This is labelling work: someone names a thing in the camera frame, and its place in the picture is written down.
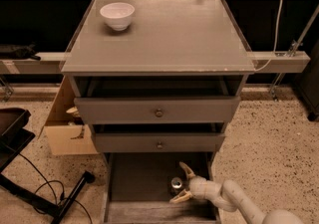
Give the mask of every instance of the drawer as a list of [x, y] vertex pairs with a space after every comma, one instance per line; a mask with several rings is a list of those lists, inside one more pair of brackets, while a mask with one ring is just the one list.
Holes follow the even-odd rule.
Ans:
[[214, 124], [125, 124], [106, 125], [94, 142], [98, 152], [216, 152], [224, 138]]
[[96, 99], [76, 98], [84, 123], [229, 122], [240, 97]]

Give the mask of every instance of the drawer handle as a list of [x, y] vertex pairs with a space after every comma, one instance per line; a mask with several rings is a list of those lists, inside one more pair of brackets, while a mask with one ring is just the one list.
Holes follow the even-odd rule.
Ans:
[[156, 110], [156, 117], [162, 117], [163, 113], [161, 109]]
[[158, 148], [158, 149], [162, 149], [162, 143], [161, 143], [161, 141], [158, 142], [157, 148]]

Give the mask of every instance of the robotic arm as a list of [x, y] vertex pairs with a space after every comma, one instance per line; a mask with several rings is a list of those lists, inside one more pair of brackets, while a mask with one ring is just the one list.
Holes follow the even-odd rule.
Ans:
[[232, 180], [226, 180], [221, 185], [195, 175], [183, 162], [180, 162], [179, 166], [184, 170], [189, 181], [189, 190], [183, 190], [171, 199], [170, 203], [179, 203], [190, 198], [206, 199], [217, 208], [227, 212], [234, 212], [238, 209], [247, 224], [303, 224], [297, 216], [286, 210], [263, 213]]

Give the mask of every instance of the table top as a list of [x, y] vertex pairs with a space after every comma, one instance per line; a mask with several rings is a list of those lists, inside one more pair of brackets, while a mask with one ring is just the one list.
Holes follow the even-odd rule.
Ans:
[[[100, 9], [135, 6], [131, 26], [116, 32]], [[62, 72], [251, 74], [251, 60], [220, 0], [95, 0]]]

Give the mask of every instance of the bowl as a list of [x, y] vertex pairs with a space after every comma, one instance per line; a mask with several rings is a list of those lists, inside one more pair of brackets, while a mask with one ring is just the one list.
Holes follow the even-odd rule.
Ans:
[[109, 27], [123, 31], [130, 26], [134, 11], [134, 6], [128, 3], [112, 3], [102, 7], [100, 14]]

